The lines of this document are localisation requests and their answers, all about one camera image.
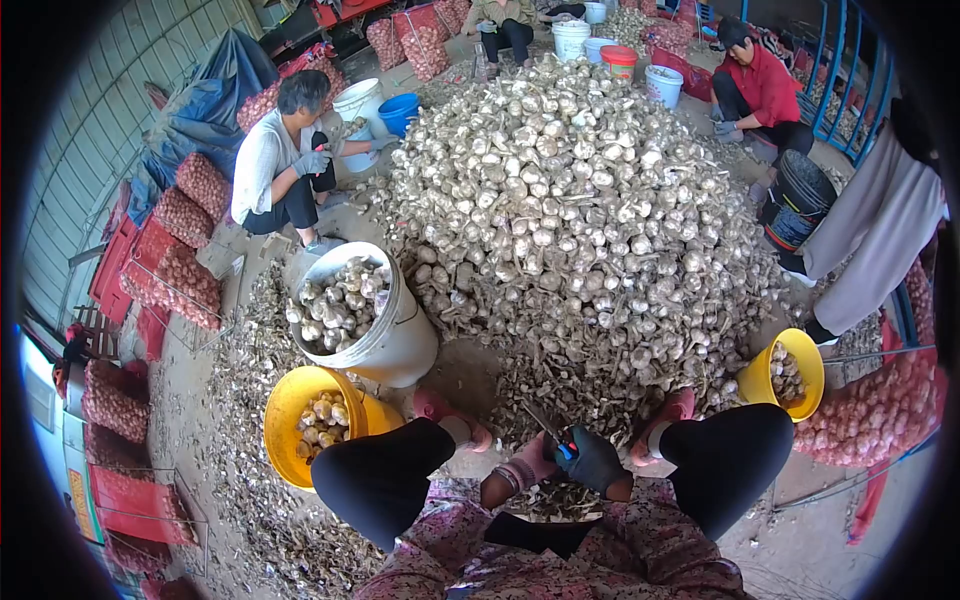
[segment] black hair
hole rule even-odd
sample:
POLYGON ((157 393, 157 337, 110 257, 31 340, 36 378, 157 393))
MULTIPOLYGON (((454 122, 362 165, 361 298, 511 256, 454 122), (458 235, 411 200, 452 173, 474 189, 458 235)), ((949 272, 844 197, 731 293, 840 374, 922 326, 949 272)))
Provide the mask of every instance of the black hair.
POLYGON ((280 114, 294 114, 300 108, 316 112, 328 91, 330 79, 323 71, 298 71, 280 83, 276 107, 280 109, 280 114))
POLYGON ((750 30, 747 29, 743 21, 732 16, 727 16, 724 17, 717 26, 717 37, 723 43, 724 48, 732 48, 733 46, 740 46, 742 48, 743 40, 751 37, 751 35, 750 30))

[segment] blue metal frame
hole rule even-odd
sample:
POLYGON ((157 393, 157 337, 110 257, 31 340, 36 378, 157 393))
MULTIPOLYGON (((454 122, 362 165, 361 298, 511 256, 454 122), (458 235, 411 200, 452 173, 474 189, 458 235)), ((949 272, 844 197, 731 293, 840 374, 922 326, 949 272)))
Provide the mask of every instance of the blue metal frame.
POLYGON ((890 83, 893 81, 894 64, 892 58, 889 59, 887 64, 883 64, 881 62, 881 59, 884 56, 884 45, 882 41, 879 41, 876 47, 876 54, 874 56, 874 64, 871 69, 870 82, 867 85, 867 94, 864 97, 863 110, 860 111, 860 115, 856 120, 856 125, 853 127, 853 133, 850 139, 843 139, 843 137, 837 132, 837 128, 840 125, 840 117, 843 115, 843 111, 847 108, 847 100, 850 98, 851 90, 853 88, 857 62, 859 60, 860 42, 862 40, 863 20, 866 16, 859 5, 856 4, 855 0, 853 0, 852 3, 856 8, 856 42, 853 46, 850 74, 847 79, 846 89, 844 89, 841 98, 840 109, 837 111, 837 114, 833 116, 832 121, 827 118, 827 108, 829 106, 830 94, 832 93, 833 84, 836 81, 837 73, 840 70, 840 65, 843 62, 843 57, 845 54, 844 50, 846 49, 846 32, 848 26, 847 0, 833 0, 831 2, 828 2, 828 0, 820 0, 820 4, 823 7, 823 14, 820 24, 820 38, 817 42, 817 55, 813 60, 813 66, 810 70, 810 81, 807 82, 806 89, 797 94, 797 100, 800 104, 801 115, 803 116, 804 120, 810 123, 810 127, 813 129, 813 134, 817 138, 826 141, 828 144, 843 152, 851 159, 853 166, 859 166, 860 162, 863 160, 863 157, 866 155, 866 151, 870 146, 871 140, 876 134, 876 129, 879 127, 879 122, 882 118, 882 113, 886 108, 887 100, 890 96, 890 83), (814 106, 810 99, 810 95, 817 80, 817 71, 820 68, 820 59, 824 54, 827 36, 827 16, 830 5, 836 5, 840 11, 837 24, 837 33, 836 39, 833 42, 833 47, 830 49, 833 53, 833 56, 830 61, 830 69, 827 79, 824 81, 824 94, 820 99, 819 105, 814 106), (857 138, 857 134, 863 127, 863 121, 867 112, 867 107, 871 104, 871 100, 875 97, 874 88, 878 79, 877 73, 879 70, 881 70, 881 68, 884 67, 886 68, 886 76, 883 83, 883 89, 880 93, 879 102, 876 104, 876 118, 870 126, 870 131, 866 136, 863 145, 859 148, 859 150, 856 150, 853 147, 853 143, 857 138))

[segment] gray pants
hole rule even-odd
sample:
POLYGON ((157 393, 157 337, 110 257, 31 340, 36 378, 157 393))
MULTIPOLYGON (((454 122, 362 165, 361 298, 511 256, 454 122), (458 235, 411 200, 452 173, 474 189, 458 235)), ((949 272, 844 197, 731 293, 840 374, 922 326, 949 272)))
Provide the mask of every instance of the gray pants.
POLYGON ((804 266, 819 279, 853 254, 813 305, 817 321, 840 335, 877 310, 906 276, 944 213, 944 190, 883 128, 874 148, 804 244, 804 266))

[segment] scissors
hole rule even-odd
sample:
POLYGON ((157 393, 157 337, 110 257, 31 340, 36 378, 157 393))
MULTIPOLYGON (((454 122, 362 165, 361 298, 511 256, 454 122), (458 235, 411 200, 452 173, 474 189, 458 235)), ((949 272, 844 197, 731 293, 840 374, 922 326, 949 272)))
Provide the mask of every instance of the scissors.
POLYGON ((530 413, 530 416, 540 424, 540 427, 543 428, 543 431, 550 434, 550 437, 553 438, 554 442, 557 443, 557 448, 562 452, 566 460, 572 461, 580 456, 580 451, 577 449, 576 444, 564 437, 564 435, 569 437, 569 434, 566 434, 565 432, 562 434, 560 430, 557 429, 552 422, 550 422, 540 408, 534 406, 529 400, 521 400, 520 404, 528 413, 530 413))

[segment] blue tarp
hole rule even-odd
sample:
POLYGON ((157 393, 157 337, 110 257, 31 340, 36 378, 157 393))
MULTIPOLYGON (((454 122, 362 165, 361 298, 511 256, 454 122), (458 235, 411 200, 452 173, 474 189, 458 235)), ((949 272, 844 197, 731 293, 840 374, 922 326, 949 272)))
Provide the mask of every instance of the blue tarp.
POLYGON ((237 110, 278 77, 270 57, 253 38, 232 29, 221 37, 143 136, 127 208, 138 227, 163 190, 174 185, 177 167, 191 152, 209 158, 233 181, 233 164, 244 138, 237 110))

